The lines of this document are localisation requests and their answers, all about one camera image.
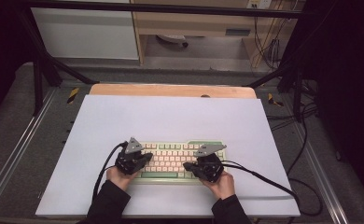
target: white cabinet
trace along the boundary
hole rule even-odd
[[[131,12],[53,8],[32,11],[45,46],[54,57],[138,60]]]

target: white board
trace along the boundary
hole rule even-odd
[[[36,214],[86,215],[106,158],[131,136],[140,142],[221,140],[229,161],[290,189],[260,100],[87,95]],[[249,216],[300,214],[282,190],[243,171],[228,171]],[[128,193],[126,217],[210,217],[215,202],[204,186],[131,185]]]

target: green keyboard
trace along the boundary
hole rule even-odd
[[[152,159],[141,169],[132,182],[134,184],[201,184],[192,172],[183,167],[187,161],[196,161],[193,156],[202,145],[223,145],[220,141],[188,141],[187,143],[141,142],[142,153],[153,153]],[[221,161],[226,160],[225,149],[215,152]]]

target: black sleeve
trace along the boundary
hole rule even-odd
[[[212,206],[212,213],[217,224],[251,223],[235,194],[225,200],[217,200]]]
[[[121,223],[121,213],[130,198],[130,195],[111,181],[106,180],[97,197],[92,202],[87,217],[79,221],[78,224]]]

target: electrical outlet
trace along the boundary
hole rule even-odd
[[[260,9],[267,9],[270,7],[270,4],[272,3],[272,0],[260,0],[260,3],[258,5],[258,8]]]
[[[246,8],[255,8],[255,7],[258,7],[259,4],[260,4],[260,0],[249,0]]]

